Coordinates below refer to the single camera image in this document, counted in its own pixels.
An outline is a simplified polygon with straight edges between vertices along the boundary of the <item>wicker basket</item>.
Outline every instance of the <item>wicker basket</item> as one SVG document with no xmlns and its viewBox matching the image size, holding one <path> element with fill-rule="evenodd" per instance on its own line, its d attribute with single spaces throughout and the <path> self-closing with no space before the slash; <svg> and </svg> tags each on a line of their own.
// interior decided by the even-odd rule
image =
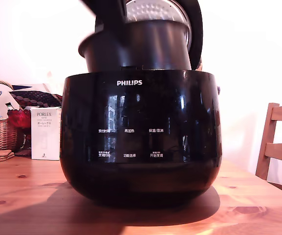
<svg viewBox="0 0 282 235">
<path fill-rule="evenodd" d="M 12 85 L 7 82 L 0 81 L 0 84 L 4 84 L 13 90 Z M 0 117 L 0 150 L 12 150 L 19 149 L 23 144 L 23 134 L 15 127 L 11 126 L 7 122 L 7 118 Z"/>
</svg>

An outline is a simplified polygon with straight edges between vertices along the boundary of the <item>philips logo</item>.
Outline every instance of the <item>philips logo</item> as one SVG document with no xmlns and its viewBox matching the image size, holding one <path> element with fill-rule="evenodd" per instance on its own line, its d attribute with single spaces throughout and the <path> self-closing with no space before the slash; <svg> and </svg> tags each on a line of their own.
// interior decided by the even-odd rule
<svg viewBox="0 0 282 235">
<path fill-rule="evenodd" d="M 130 80 L 130 81 L 117 81 L 117 86 L 135 86 L 135 85 L 142 85 L 142 80 Z"/>
</svg>

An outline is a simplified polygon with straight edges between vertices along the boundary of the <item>red glass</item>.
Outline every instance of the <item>red glass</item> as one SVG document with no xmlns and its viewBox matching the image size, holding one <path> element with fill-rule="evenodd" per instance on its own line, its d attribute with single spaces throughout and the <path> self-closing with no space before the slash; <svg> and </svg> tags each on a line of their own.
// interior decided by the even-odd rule
<svg viewBox="0 0 282 235">
<path fill-rule="evenodd" d="M 8 110 L 8 123 L 25 134 L 25 142 L 16 156 L 31 156 L 31 111 Z"/>
</svg>

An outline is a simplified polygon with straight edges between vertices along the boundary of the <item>button label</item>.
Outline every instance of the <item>button label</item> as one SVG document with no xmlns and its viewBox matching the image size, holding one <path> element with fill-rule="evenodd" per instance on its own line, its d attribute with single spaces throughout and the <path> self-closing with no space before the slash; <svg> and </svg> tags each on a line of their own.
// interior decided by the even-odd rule
<svg viewBox="0 0 282 235">
<path fill-rule="evenodd" d="M 98 151 L 98 157 L 109 158 L 110 157 L 110 151 Z"/>
<path fill-rule="evenodd" d="M 135 158 L 136 157 L 136 154 L 124 154 L 123 155 L 124 158 Z"/>
<path fill-rule="evenodd" d="M 163 133 L 164 129 L 149 129 L 150 133 Z"/>
<path fill-rule="evenodd" d="M 151 153 L 151 158 L 163 158 L 164 155 L 160 152 L 153 152 Z"/>
<path fill-rule="evenodd" d="M 125 129 L 125 133 L 134 133 L 134 129 Z"/>
<path fill-rule="evenodd" d="M 110 133 L 110 129 L 98 129 L 98 133 Z"/>
</svg>

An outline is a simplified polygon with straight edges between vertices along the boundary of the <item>white wall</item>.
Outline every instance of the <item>white wall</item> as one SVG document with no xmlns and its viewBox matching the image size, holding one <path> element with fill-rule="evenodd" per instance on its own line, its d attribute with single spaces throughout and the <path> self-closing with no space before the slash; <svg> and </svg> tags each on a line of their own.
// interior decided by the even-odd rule
<svg viewBox="0 0 282 235">
<path fill-rule="evenodd" d="M 268 103 L 282 105 L 282 1 L 199 2 L 203 70 L 221 86 L 223 155 L 255 173 Z M 275 142 L 282 142 L 280 122 Z M 282 184 L 281 161 L 272 161 L 268 179 Z"/>
<path fill-rule="evenodd" d="M 282 105 L 282 1 L 199 2 L 203 70 L 221 87 L 223 154 L 255 173 L 267 105 Z M 78 0 L 0 0 L 0 79 L 61 92 L 65 77 L 87 71 L 77 50 L 93 31 L 94 16 Z M 272 161 L 269 180 L 282 184 L 282 162 Z"/>
</svg>

